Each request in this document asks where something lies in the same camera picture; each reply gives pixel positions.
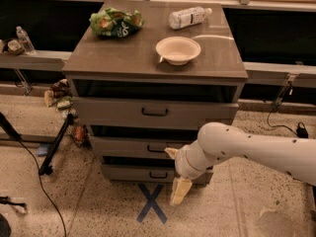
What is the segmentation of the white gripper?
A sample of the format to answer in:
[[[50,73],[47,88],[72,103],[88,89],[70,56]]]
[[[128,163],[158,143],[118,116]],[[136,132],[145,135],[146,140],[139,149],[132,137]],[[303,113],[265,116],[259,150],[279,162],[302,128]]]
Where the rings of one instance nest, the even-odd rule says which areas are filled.
[[[170,205],[179,205],[193,185],[191,180],[205,173],[213,165],[214,157],[206,154],[197,141],[179,150],[166,147],[165,152],[175,160],[176,171],[182,177],[174,179],[170,197]]]

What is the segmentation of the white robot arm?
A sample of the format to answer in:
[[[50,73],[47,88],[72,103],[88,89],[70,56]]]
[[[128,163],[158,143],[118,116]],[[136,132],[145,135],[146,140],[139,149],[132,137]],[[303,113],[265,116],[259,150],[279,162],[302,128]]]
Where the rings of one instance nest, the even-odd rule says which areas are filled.
[[[170,204],[180,204],[193,180],[206,169],[233,157],[243,157],[316,186],[316,140],[308,138],[258,135],[221,122],[209,122],[197,133],[197,139],[179,149],[165,152],[175,161]]]

